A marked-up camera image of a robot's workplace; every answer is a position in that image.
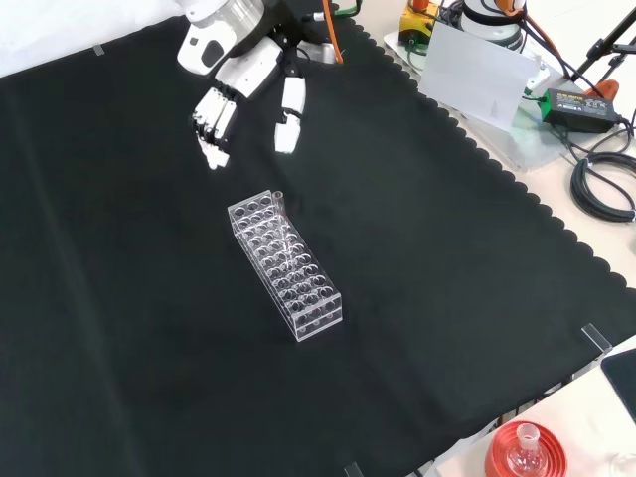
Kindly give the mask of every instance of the white paper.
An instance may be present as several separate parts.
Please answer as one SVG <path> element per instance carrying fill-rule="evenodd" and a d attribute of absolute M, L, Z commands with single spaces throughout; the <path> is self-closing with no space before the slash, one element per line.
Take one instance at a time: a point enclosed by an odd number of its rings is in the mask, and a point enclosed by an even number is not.
<path fill-rule="evenodd" d="M 419 91 L 507 131 L 538 71 L 536 60 L 437 22 Z"/>

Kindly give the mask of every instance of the white robotic hand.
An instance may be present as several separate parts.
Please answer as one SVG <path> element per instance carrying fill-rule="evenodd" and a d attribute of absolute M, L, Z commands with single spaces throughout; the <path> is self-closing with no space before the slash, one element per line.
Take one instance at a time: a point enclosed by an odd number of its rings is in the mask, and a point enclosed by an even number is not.
<path fill-rule="evenodd" d="M 300 136 L 300 119 L 305 108 L 305 78 L 285 78 L 282 94 L 282 123 L 276 124 L 274 149 L 276 152 L 291 154 L 296 149 Z"/>
<path fill-rule="evenodd" d="M 292 65 L 286 71 L 282 119 L 276 124 L 274 144 L 276 151 L 293 152 L 300 135 L 305 80 L 291 55 L 302 45 L 308 59 L 334 63 L 333 46 L 305 29 L 284 2 L 265 9 L 262 0 L 177 1 L 192 23 L 177 57 L 179 63 L 203 76 L 218 68 L 214 87 L 192 115 L 210 168 L 228 163 L 229 137 L 239 103 L 249 100 L 276 67 L 288 60 Z"/>

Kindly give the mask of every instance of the orange tube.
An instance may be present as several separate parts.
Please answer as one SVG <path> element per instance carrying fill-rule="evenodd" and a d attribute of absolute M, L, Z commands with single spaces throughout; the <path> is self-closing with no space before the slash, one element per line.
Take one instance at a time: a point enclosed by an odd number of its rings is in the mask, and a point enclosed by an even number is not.
<path fill-rule="evenodd" d="M 336 52 L 336 63 L 343 64 L 340 48 L 338 48 L 338 39 L 336 38 L 336 31 L 334 30 L 334 22 L 331 18 L 331 7 L 329 6 L 329 0 L 322 0 L 322 8 L 325 12 L 325 22 L 327 22 L 327 30 L 329 30 L 329 37 L 331 43 L 334 45 L 334 51 Z"/>

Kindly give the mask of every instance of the black cloth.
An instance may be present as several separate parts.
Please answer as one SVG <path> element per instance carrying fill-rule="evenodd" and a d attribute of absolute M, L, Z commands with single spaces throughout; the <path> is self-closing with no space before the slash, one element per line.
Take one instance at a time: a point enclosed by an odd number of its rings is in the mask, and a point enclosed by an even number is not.
<path fill-rule="evenodd" d="M 0 80 L 6 475 L 402 477 L 593 359 L 581 326 L 636 333 L 634 290 L 337 23 L 296 152 L 278 77 L 214 172 L 184 18 Z M 301 344 L 229 225 L 266 189 L 344 297 Z"/>
<path fill-rule="evenodd" d="M 601 368 L 636 422 L 636 350 L 605 358 Z"/>

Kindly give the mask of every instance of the white table surface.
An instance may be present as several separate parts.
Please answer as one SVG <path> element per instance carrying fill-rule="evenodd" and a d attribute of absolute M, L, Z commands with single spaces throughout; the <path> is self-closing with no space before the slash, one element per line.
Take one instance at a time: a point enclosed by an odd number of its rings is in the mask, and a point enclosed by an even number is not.
<path fill-rule="evenodd" d="M 612 354 L 636 348 L 636 337 Z M 547 397 L 516 419 L 536 422 L 560 441 L 567 457 L 568 477 L 608 477 L 619 453 L 636 453 L 636 424 L 598 366 Z M 440 464 L 440 477 L 484 477 L 484 462 L 495 433 L 462 454 Z"/>

